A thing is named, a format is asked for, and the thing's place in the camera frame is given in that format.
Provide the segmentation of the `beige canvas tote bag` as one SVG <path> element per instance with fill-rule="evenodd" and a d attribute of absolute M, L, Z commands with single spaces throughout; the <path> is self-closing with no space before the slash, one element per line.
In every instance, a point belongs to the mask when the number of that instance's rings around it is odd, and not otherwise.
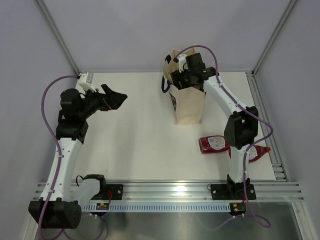
<path fill-rule="evenodd" d="M 173 49 L 165 57 L 162 67 L 161 91 L 168 93 L 174 110 L 175 125 L 201 124 L 205 103 L 205 93 L 195 87 L 178 89 L 173 84 L 171 73 L 179 70 L 174 57 L 180 51 Z"/>

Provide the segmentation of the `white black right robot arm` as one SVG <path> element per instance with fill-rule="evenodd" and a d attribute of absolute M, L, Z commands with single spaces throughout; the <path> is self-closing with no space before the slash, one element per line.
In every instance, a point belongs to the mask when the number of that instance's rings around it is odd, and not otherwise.
<path fill-rule="evenodd" d="M 259 111 L 243 104 L 223 83 L 216 67 L 206 67 L 200 53 L 179 53 L 173 58 L 178 70 L 171 73 L 174 83 L 184 87 L 198 86 L 209 94 L 224 114 L 227 123 L 223 132 L 230 146 L 230 167 L 226 183 L 210 184 L 213 200 L 255 200 L 256 192 L 247 175 L 248 148 L 258 135 Z"/>

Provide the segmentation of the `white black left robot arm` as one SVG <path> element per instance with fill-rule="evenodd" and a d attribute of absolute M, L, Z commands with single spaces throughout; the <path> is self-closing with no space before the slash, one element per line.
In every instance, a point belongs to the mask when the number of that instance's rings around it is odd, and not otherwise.
<path fill-rule="evenodd" d="M 56 143 L 54 160 L 39 200 L 29 203 L 28 211 L 43 229 L 75 229 L 81 220 L 82 208 L 91 200 L 110 196 L 102 174 L 88 174 L 74 193 L 71 181 L 76 161 L 84 145 L 89 125 L 87 119 L 95 112 L 117 110 L 128 96 L 102 84 L 103 92 L 86 90 L 81 94 L 69 88 L 60 95 L 61 110 L 53 134 Z"/>

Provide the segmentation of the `red bottle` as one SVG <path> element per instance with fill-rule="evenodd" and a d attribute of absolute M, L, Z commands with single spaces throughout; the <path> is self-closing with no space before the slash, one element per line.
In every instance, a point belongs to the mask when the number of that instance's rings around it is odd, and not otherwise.
<path fill-rule="evenodd" d="M 230 149 L 223 135 L 201 137 L 198 139 L 198 144 L 202 154 L 223 153 Z"/>
<path fill-rule="evenodd" d="M 249 163 L 256 162 L 262 156 L 264 156 L 266 153 L 269 153 L 270 151 L 271 151 L 271 148 L 269 146 L 254 145 L 249 149 L 247 153 L 248 162 Z"/>

